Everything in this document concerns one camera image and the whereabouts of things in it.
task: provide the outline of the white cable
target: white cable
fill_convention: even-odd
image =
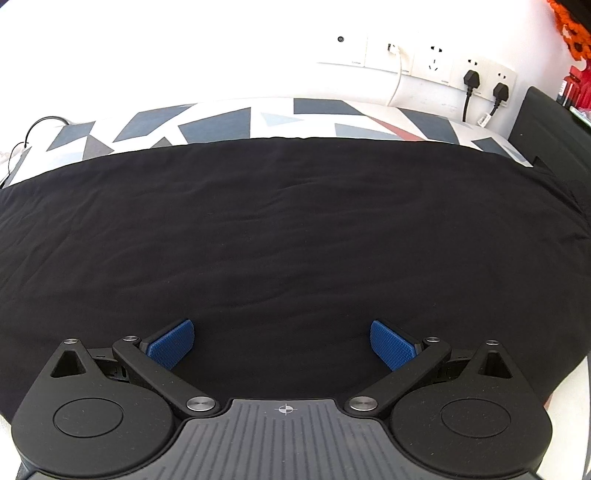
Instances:
[[[396,87],[394,87],[394,92],[392,93],[390,100],[388,100],[388,102],[386,103],[386,106],[390,106],[390,103],[392,103],[392,100],[394,100],[394,96],[398,91],[398,87],[400,87],[400,79],[402,78],[402,55],[400,54],[400,49],[397,46],[392,45],[392,50],[390,50],[390,52],[398,56],[398,79],[396,80]]]

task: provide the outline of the orange decoration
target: orange decoration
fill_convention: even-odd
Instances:
[[[569,46],[570,54],[575,60],[591,60],[591,35],[577,21],[573,20],[569,11],[556,0],[548,0],[556,15],[556,27]]]

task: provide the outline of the white wall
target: white wall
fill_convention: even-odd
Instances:
[[[504,136],[527,88],[554,96],[571,64],[545,0],[9,0],[0,8],[0,151],[51,114],[83,122],[256,96],[383,103],[394,74],[313,63],[314,32],[340,25],[471,44],[512,67],[512,103],[489,124]],[[459,118],[463,100],[404,77],[395,104]],[[491,107],[473,98],[468,120]]]

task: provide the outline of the black power cord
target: black power cord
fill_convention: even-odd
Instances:
[[[20,144],[24,144],[23,146],[23,150],[26,149],[27,147],[27,142],[29,140],[29,134],[31,133],[31,130],[33,130],[33,127],[35,125],[37,125],[40,122],[43,122],[43,120],[59,120],[60,122],[63,122],[64,125],[70,125],[70,122],[68,120],[66,120],[65,118],[61,117],[61,116],[55,116],[55,115],[49,115],[49,116],[44,116],[43,118],[40,118],[39,120],[37,120],[34,124],[32,124],[29,127],[29,130],[27,131],[27,134],[25,135],[25,141],[24,142],[19,142],[17,143],[12,150],[10,151],[10,156],[8,157],[8,161],[6,162],[7,164],[7,169],[8,169],[8,174],[7,177],[4,179],[4,181],[0,184],[0,188],[4,187],[4,184],[6,183],[6,181],[8,180],[8,177],[10,176],[10,159],[12,158],[12,154],[14,153],[15,148],[17,148]]]
[[[468,87],[466,92],[466,103],[464,103],[464,113],[462,115],[462,122],[466,121],[466,115],[468,113],[468,103],[470,103],[470,97],[475,88],[480,86],[480,75],[474,70],[468,70],[464,75],[464,85]]]
[[[506,102],[509,99],[509,87],[504,83],[497,83],[492,91],[495,97],[495,106],[492,108],[491,116],[495,114],[501,105],[501,102]]]
[[[59,120],[60,122],[63,122],[64,125],[70,125],[70,122],[63,117],[55,116],[55,115],[44,116],[43,118],[40,118],[39,120],[37,120],[34,124],[32,124],[29,127],[29,130],[28,130],[27,134],[25,135],[25,145],[23,146],[23,148],[27,147],[27,141],[29,140],[29,133],[31,133],[31,130],[33,130],[33,127],[35,125],[37,125],[38,123],[43,122],[43,120]]]

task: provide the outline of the patterned fabric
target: patterned fabric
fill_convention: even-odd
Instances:
[[[35,144],[11,161],[14,168],[5,186],[113,153],[262,137],[438,141],[501,154],[531,166],[507,140],[484,128],[430,113],[342,100],[226,100],[37,128]]]

